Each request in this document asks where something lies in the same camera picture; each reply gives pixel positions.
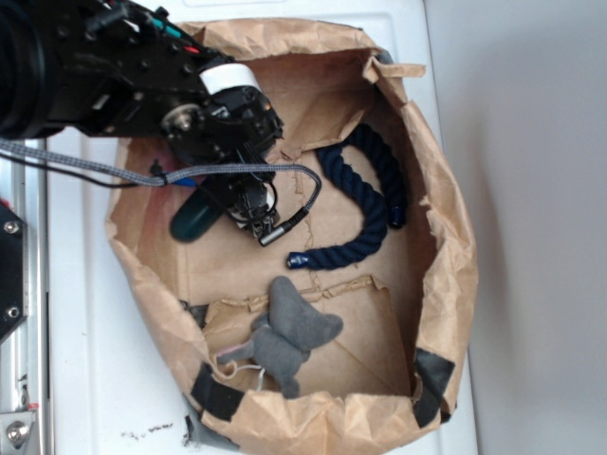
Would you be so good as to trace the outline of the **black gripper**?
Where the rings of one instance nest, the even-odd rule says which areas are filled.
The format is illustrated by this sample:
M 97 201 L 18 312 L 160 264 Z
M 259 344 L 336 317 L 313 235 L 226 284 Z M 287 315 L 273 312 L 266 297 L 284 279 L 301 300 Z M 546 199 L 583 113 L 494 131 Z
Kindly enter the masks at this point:
M 264 164 L 283 123 L 268 98 L 252 86 L 237 86 L 212 95 L 201 106 L 176 107 L 161 122 L 175 156 L 192 165 Z M 267 188 L 274 172 L 220 173 L 195 186 L 237 226 L 261 237 L 279 219 L 277 197 Z

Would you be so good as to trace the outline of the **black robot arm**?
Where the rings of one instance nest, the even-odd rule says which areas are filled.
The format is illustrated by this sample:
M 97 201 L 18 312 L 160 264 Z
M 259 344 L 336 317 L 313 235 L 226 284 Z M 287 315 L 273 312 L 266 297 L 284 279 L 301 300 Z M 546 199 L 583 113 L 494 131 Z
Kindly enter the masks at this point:
M 265 159 L 282 122 L 252 70 L 199 44 L 165 9 L 132 1 L 1 5 L 1 136 L 164 139 L 185 165 L 247 164 L 206 179 L 173 219 L 176 239 L 222 213 L 255 237 L 278 219 Z

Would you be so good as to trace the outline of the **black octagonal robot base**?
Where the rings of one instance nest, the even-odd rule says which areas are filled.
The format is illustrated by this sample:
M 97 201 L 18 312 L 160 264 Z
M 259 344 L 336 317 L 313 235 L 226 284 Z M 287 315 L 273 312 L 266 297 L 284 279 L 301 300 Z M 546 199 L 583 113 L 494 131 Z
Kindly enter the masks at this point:
M 1 199 L 1 344 L 28 317 L 27 227 Z

